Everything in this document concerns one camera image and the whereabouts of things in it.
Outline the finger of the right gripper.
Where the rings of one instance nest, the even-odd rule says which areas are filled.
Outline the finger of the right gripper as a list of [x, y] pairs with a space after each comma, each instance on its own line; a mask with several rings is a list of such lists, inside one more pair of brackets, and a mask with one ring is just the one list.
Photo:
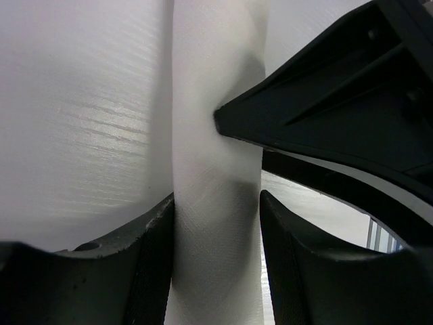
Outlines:
[[366, 212], [408, 246], [432, 246], [432, 225], [412, 208], [362, 181], [282, 153], [264, 151], [265, 171]]
[[432, 170], [432, 15], [370, 1], [214, 113], [217, 131], [397, 173]]

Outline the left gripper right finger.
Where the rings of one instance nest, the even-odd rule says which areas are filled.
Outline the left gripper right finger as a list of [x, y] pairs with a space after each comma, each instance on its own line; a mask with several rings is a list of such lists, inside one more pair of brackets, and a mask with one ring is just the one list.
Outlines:
[[431, 324], [432, 249], [380, 253], [337, 238], [260, 193], [277, 324]]

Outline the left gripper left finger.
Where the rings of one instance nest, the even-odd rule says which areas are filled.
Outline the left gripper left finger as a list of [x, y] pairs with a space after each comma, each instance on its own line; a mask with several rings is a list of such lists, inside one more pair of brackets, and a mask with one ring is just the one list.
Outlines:
[[2, 324], [162, 324], [173, 270], [173, 197], [72, 251], [1, 243]]

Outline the white cloth napkin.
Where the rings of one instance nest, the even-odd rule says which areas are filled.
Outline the white cloth napkin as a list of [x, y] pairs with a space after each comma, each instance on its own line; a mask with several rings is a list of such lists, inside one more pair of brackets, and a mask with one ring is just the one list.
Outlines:
[[262, 324], [262, 151], [222, 137], [214, 111], [265, 77], [267, 1], [176, 1], [175, 257], [167, 324]]

